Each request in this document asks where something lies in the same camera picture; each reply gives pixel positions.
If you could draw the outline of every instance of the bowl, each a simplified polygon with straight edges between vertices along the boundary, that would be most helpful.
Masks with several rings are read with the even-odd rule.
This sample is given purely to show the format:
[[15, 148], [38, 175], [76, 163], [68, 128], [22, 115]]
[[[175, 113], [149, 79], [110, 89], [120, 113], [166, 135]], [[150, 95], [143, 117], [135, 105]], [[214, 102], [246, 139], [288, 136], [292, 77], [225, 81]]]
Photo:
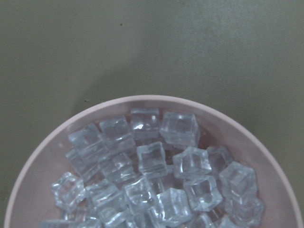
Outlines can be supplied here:
[[226, 146], [237, 161], [256, 170], [258, 196], [265, 203], [261, 228], [303, 228], [294, 192], [265, 146], [248, 130], [205, 105], [161, 95], [138, 95], [97, 104], [61, 124], [38, 146], [19, 174], [11, 193], [4, 228], [39, 227], [41, 220], [58, 219], [51, 183], [70, 169], [65, 154], [71, 148], [68, 134], [91, 123], [127, 114], [135, 107], [189, 111], [204, 129], [201, 144]]

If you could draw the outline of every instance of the gray background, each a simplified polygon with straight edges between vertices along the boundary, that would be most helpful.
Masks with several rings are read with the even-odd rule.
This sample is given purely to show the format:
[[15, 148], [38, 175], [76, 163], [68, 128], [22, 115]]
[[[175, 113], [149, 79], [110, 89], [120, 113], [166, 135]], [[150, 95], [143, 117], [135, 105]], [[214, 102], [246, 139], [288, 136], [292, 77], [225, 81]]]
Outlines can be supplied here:
[[251, 131], [303, 212], [302, 0], [0, 2], [0, 214], [58, 125], [102, 101], [160, 94]]

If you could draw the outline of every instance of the bowl rim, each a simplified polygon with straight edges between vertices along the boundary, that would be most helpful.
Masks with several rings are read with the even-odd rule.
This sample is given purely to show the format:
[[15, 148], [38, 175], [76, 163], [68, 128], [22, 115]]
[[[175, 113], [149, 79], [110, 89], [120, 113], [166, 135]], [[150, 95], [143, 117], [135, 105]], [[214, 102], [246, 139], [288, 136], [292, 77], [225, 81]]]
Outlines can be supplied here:
[[194, 102], [191, 100], [187, 100], [184, 98], [179, 98], [179, 97], [174, 97], [174, 96], [165, 96], [165, 95], [134, 95], [134, 96], [126, 96], [126, 97], [121, 97], [121, 98], [116, 98], [113, 100], [109, 100], [106, 102], [102, 102], [99, 104], [96, 104], [90, 108], [87, 108], [83, 111], [81, 111], [80, 113], [72, 116], [71, 118], [69, 118], [68, 120], [66, 120], [65, 122], [63, 122], [59, 127], [57, 127], [55, 130], [53, 130], [40, 144], [39, 146], [34, 150], [34, 152], [30, 155], [30, 157], [28, 158], [28, 160], [26, 161], [25, 165], [23, 166], [23, 168], [21, 169], [13, 190], [10, 194], [9, 197], [9, 202], [7, 205], [7, 210], [5, 213], [5, 219], [4, 219], [4, 228], [10, 228], [10, 219], [11, 219], [11, 215], [12, 215], [12, 211], [13, 211], [13, 207], [15, 204], [15, 199], [17, 197], [17, 193], [20, 189], [22, 180], [24, 179], [26, 173], [28, 172], [29, 168], [31, 167], [33, 161], [36, 159], [36, 157], [40, 154], [40, 152], [42, 151], [42, 149], [62, 130], [64, 130], [66, 127], [68, 127], [71, 123], [73, 123], [74, 121], [84, 117], [85, 115], [99, 110], [101, 108], [105, 108], [107, 106], [112, 106], [114, 104], [117, 103], [125, 103], [125, 102], [131, 102], [131, 101], [143, 101], [143, 100], [158, 100], [158, 101], [169, 101], [169, 102], [176, 102], [176, 103], [180, 103], [183, 105], [188, 105], [188, 106], [194, 106], [196, 108], [199, 109], [203, 109], [204, 111], [222, 119], [223, 121], [231, 124], [232, 126], [234, 126], [236, 129], [238, 129], [240, 132], [242, 132], [246, 137], [250, 138], [252, 140], [252, 142], [257, 145], [257, 147], [259, 147], [259, 149], [264, 153], [264, 155], [268, 158], [268, 160], [271, 162], [271, 164], [273, 165], [274, 169], [276, 170], [276, 172], [279, 174], [280, 178], [282, 179], [282, 182], [284, 184], [284, 186], [287, 189], [287, 192], [290, 196], [291, 199], [291, 203], [293, 205], [293, 209], [295, 212], [295, 217], [297, 220], [297, 227], [298, 228], [304, 228], [303, 226], [303, 219], [302, 219], [302, 215], [300, 212], [300, 208], [298, 205], [298, 202], [296, 200], [294, 191], [285, 175], [285, 173], [283, 172], [282, 168], [280, 167], [280, 165], [278, 164], [278, 162], [275, 160], [275, 158], [272, 156], [272, 154], [269, 152], [269, 150], [250, 132], [248, 131], [245, 127], [243, 127], [241, 124], [239, 124], [238, 122], [234, 121], [233, 119], [231, 119], [230, 117], [226, 116], [225, 114], [211, 108], [208, 107], [204, 104], [200, 104], [198, 102]]

